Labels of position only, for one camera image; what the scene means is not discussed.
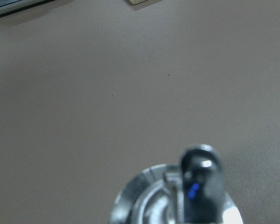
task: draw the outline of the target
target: cream-colored object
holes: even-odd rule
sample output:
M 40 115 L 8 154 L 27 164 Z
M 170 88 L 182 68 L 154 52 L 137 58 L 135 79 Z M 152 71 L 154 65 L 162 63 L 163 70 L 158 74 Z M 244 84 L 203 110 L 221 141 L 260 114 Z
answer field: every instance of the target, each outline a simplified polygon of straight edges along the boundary
M 130 0 L 130 2 L 133 3 L 134 5 L 144 2 L 144 1 L 147 1 L 147 0 Z

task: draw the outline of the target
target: blue light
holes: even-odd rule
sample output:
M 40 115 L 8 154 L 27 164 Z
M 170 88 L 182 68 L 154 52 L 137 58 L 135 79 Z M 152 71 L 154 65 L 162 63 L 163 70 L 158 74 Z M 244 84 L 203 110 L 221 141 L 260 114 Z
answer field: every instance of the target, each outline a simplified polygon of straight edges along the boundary
M 194 183 L 193 186 L 191 187 L 191 189 L 188 192 L 188 198 L 190 200 L 195 199 L 196 195 L 197 195 L 197 191 L 200 189 L 200 185 L 198 183 Z

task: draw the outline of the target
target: blurry metallic object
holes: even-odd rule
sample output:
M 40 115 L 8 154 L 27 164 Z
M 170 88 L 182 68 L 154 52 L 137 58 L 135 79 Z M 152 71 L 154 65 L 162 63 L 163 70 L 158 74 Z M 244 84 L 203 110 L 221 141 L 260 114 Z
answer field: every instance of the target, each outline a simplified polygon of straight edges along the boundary
M 243 224 L 224 189 L 221 159 L 208 145 L 189 148 L 179 165 L 157 165 L 118 195 L 109 224 Z
M 0 0 L 0 15 L 45 0 Z
M 137 5 L 137 4 L 142 3 L 144 1 L 147 1 L 147 0 L 130 0 L 130 2 L 133 3 L 134 5 Z

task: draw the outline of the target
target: gray surface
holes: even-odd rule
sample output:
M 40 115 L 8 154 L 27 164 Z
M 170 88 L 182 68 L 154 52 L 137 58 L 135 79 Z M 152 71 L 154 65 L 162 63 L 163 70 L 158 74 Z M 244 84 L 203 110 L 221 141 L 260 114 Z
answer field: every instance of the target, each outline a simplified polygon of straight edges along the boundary
M 193 143 L 221 153 L 246 223 L 280 224 L 280 1 L 0 18 L 0 224 L 104 224 L 134 175 Z

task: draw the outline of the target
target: table surface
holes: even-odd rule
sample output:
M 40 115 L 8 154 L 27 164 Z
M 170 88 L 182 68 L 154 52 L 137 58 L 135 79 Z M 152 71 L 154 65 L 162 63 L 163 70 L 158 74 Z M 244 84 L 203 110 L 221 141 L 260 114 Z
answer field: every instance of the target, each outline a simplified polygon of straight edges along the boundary
M 280 0 L 55 0 L 0 18 L 0 224 L 106 224 L 141 170 L 218 149 L 280 224 Z

